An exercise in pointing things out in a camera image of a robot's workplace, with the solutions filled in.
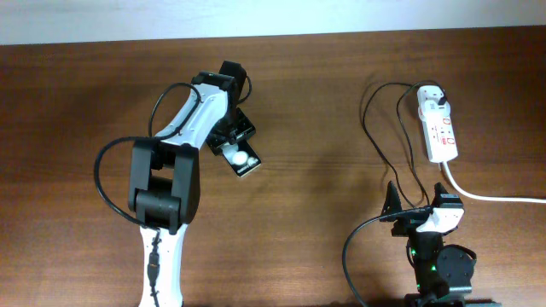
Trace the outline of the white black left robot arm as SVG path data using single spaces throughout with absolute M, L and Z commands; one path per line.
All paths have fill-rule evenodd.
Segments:
M 200 203 L 200 150 L 208 146 L 238 177 L 261 159 L 249 144 L 256 129 L 240 105 L 251 93 L 243 66 L 224 61 L 200 72 L 174 119 L 150 141 L 132 148 L 129 209 L 141 224 L 142 306 L 181 306 L 183 240 Z

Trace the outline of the black smartphone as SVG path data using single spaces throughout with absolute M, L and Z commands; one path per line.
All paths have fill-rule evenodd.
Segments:
M 215 155 L 221 155 L 238 177 L 244 177 L 261 166 L 261 159 L 247 141 L 228 142 L 210 147 Z

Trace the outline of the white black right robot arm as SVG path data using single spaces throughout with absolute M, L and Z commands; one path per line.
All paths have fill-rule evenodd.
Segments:
M 434 185 L 433 203 L 404 210 L 389 182 L 380 220 L 392 223 L 393 237 L 405 237 L 406 256 L 415 272 L 418 292 L 404 297 L 406 306 L 498 306 L 491 299 L 468 300 L 477 254 L 465 246 L 446 245 L 444 237 L 458 228 L 464 215 L 461 198 L 441 183 Z

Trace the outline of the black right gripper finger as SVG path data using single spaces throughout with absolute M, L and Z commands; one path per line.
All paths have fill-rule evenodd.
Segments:
M 450 194 L 441 182 L 434 185 L 434 198 L 432 202 L 434 208 L 461 208 L 461 198 L 456 194 Z
M 393 181 L 387 184 L 386 198 L 381 210 L 381 222 L 393 222 L 396 220 L 396 215 L 402 211 L 401 200 L 399 199 L 398 191 Z

